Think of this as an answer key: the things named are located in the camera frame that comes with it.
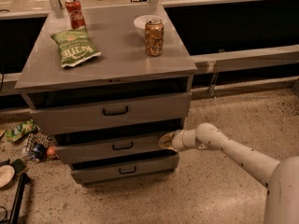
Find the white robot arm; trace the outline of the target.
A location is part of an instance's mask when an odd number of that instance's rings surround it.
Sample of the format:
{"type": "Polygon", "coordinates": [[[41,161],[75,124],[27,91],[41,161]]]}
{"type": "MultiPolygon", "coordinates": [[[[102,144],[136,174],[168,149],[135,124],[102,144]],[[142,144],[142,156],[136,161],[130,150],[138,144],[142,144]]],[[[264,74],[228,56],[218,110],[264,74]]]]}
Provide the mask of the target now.
{"type": "Polygon", "coordinates": [[[227,137],[216,126],[201,123],[176,130],[158,141],[176,152],[214,148],[222,151],[267,189],[263,224],[299,224],[299,157],[278,161],[227,137]]]}

